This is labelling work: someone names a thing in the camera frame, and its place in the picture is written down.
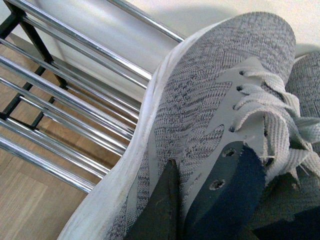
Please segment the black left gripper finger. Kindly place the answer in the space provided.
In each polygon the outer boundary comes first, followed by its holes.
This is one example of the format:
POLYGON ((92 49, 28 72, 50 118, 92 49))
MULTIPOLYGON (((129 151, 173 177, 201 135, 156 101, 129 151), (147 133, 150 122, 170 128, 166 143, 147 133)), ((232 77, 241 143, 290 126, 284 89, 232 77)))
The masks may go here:
POLYGON ((179 213, 179 173, 169 159, 149 201, 125 235, 126 240, 176 240, 179 213))

